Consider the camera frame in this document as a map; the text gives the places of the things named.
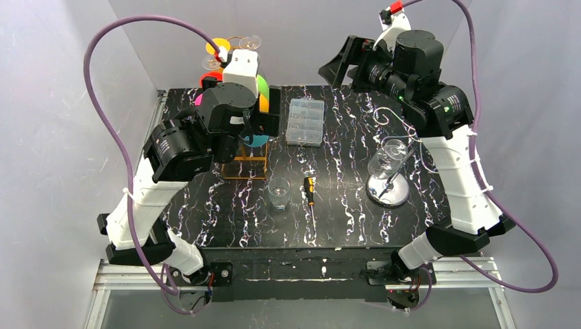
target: blue object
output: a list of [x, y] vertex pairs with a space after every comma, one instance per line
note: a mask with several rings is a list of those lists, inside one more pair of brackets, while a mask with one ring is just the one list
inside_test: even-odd
[[248, 137], [244, 137], [244, 142], [246, 145], [250, 147], [260, 147], [269, 141], [269, 137], [267, 135], [254, 135], [254, 142], [249, 144], [249, 141], [250, 139]]

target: silver round base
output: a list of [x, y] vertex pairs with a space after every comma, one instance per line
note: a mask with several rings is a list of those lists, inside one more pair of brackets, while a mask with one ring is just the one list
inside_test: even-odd
[[410, 185], [408, 181], [402, 174], [396, 173], [391, 183], [389, 183], [387, 192], [382, 195], [388, 181], [387, 179], [379, 180], [370, 177], [367, 180], [367, 195], [374, 202], [382, 206], [389, 208], [401, 206], [410, 196]]

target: red connector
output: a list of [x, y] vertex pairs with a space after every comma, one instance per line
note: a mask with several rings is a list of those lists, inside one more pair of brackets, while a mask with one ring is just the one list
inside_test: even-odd
[[404, 3], [401, 2], [401, 0], [394, 2], [389, 6], [389, 10], [391, 11], [392, 15], [394, 15], [396, 12], [402, 10], [403, 8], [404, 8]]
[[214, 58], [216, 58], [218, 62], [222, 63], [222, 60], [220, 59], [220, 57], [218, 57], [218, 51], [214, 51]]

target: black tabletop with white streaks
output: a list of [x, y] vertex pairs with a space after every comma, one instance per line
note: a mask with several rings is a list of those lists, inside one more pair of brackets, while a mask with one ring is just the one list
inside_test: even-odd
[[[189, 107], [200, 92], [171, 89], [162, 119]], [[294, 98], [325, 102], [320, 147], [286, 144], [288, 106]], [[379, 93], [351, 93], [346, 86], [287, 86], [280, 106], [280, 135], [269, 141], [267, 180], [227, 180], [219, 164], [196, 176], [163, 214], [183, 239], [203, 247], [397, 247], [449, 215], [442, 182], [426, 169], [434, 165], [423, 147], [400, 171], [410, 183], [405, 204], [388, 209], [367, 197], [367, 163], [378, 146], [394, 136], [411, 141], [412, 130], [398, 119], [401, 108], [393, 100]], [[263, 151], [248, 149], [247, 154]], [[314, 218], [301, 191], [307, 175], [315, 180]], [[273, 177], [290, 182], [290, 202], [282, 211], [269, 203], [267, 184]]]

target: green object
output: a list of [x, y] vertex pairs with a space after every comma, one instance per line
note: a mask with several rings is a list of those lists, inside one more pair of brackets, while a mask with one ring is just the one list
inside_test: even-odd
[[271, 95], [269, 90], [269, 84], [261, 75], [258, 75], [256, 79], [258, 80], [258, 92], [263, 94], [267, 98], [267, 101], [270, 101]]

